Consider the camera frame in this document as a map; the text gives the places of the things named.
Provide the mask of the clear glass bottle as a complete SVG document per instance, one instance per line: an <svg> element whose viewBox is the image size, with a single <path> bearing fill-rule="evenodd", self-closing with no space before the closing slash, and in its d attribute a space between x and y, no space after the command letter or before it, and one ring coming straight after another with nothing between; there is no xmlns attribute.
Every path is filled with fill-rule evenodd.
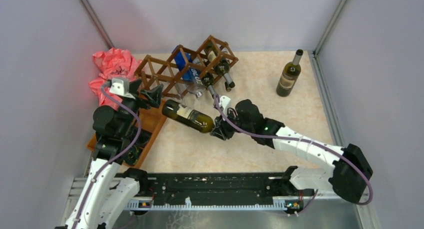
<svg viewBox="0 0 424 229"><path fill-rule="evenodd" d="M188 106L190 104L190 100L189 100L190 93L188 91L186 92L188 86L184 83L177 83L175 85L175 88L179 95L179 102Z"/></svg>

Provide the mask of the blue square glass bottle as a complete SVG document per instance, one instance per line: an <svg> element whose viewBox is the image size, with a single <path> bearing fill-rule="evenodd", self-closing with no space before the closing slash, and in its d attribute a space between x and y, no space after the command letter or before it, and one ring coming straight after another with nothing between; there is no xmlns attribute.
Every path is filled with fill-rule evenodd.
<svg viewBox="0 0 424 229"><path fill-rule="evenodd" d="M174 61L178 70L182 71L186 65L186 62L183 58L183 54L180 51L176 54ZM205 86L202 83L200 72L197 69L190 67L188 71L182 76L182 79L184 80L186 89L190 94L193 94L197 99L203 96Z"/></svg>

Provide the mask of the dark green wine bottle front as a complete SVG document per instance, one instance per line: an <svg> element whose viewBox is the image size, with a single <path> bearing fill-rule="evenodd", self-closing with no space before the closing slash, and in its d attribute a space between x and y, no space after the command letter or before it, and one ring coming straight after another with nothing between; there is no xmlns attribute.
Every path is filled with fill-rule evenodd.
<svg viewBox="0 0 424 229"><path fill-rule="evenodd" d="M208 66L209 64L210 64L210 62L209 61L203 61L204 63L205 63L205 65L206 66ZM194 60L193 60L193 63L194 64L196 64L196 65L201 65L201 61L198 59L198 58L195 58ZM215 91L215 89L214 89L214 87L213 87L213 85L214 85L214 81L215 81L215 79L214 79L214 77L213 77L213 75L210 73L210 72L207 72L202 78L201 78L201 81L202 81L202 83L203 83L203 85L208 89L208 91L210 92L210 94L211 94L211 97L212 97L212 99L214 99L215 98L215 93L216 93L216 91Z"/></svg>

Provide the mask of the dark green wine bottle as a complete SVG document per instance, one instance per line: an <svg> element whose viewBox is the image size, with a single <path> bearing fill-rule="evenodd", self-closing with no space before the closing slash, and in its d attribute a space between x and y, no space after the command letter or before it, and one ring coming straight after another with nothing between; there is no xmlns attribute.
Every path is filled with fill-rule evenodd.
<svg viewBox="0 0 424 229"><path fill-rule="evenodd" d="M209 64L210 64L210 62L209 61L203 61L204 63L205 63L205 65L206 66L208 66ZM193 60L193 63L194 64L196 64L196 65L201 65L201 61L198 59L198 58L195 58L194 60ZM213 85L214 85L214 81L215 81L215 79L214 79L214 77L213 77L213 75L210 73L210 72L207 72L202 78L201 78L201 81L202 81L202 83L203 83L203 85L208 89L208 91L210 92L210 94L211 94L211 97L212 97L212 99L214 99L215 98L215 93L216 93L216 91L215 91L215 89L214 89L214 87L213 87Z"/></svg>
<svg viewBox="0 0 424 229"><path fill-rule="evenodd" d="M212 42L209 42L204 49L205 55L207 56L207 59L210 63L212 63L218 56L218 51L216 47L213 45ZM219 59L218 63L213 66L213 70L219 75L222 76L225 79L225 82L227 82L230 87L233 89L235 87L235 82L233 81L231 75L230 75L230 61L222 57Z"/></svg>

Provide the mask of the brown wooden wine rack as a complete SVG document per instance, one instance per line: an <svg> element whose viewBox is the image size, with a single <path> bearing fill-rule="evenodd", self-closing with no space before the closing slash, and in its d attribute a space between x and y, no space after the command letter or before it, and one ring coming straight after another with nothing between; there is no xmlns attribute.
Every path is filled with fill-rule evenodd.
<svg viewBox="0 0 424 229"><path fill-rule="evenodd" d="M210 62L208 66L203 61L207 61L208 58L204 49L209 42L212 42L215 46L218 54L217 58ZM178 52L181 52L186 65L182 71L179 71L175 57ZM213 66L215 66L219 59L225 57L229 60L230 67L233 67L239 59L233 53L230 45L226 41L222 41L213 35L209 35L207 39L199 46L198 49L192 50L181 44L179 44L174 51L169 55L167 59L160 59L152 55L147 54L141 61L141 64L136 69L134 75L137 79L142 80L139 89L150 90L155 85L163 84L164 89L162 96L165 98L180 99L179 94L176 90L176 84L185 84L183 75L188 71L189 68L195 68L200 71L200 77L202 78L206 73L211 73L214 77L214 83L217 83L222 76L218 75ZM198 58L201 65L194 64L193 60Z"/></svg>

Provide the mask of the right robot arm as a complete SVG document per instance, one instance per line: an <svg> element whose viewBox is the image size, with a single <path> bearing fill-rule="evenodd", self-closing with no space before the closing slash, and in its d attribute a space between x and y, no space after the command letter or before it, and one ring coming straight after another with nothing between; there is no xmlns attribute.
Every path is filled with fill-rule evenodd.
<svg viewBox="0 0 424 229"><path fill-rule="evenodd" d="M343 200L365 206L374 198L370 183L373 170L360 147L331 145L294 131L284 123L264 117L251 100L239 101L234 108L228 96L214 96L219 111L212 135L222 140L234 133L250 136L260 145L288 152L317 165L318 169L293 166L281 188L287 195L299 190L333 191Z"/></svg>

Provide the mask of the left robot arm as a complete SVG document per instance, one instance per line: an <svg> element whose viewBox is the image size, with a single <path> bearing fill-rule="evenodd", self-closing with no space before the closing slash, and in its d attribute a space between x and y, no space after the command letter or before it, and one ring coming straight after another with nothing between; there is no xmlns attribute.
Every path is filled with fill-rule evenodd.
<svg viewBox="0 0 424 229"><path fill-rule="evenodd" d="M111 229L131 198L149 192L147 172L136 168L124 172L116 189L110 190L129 150L140 142L142 120L137 112L161 105L164 86L139 90L141 83L140 79L115 77L100 87L100 92L118 109L102 105L93 114L97 142L90 170L63 229Z"/></svg>

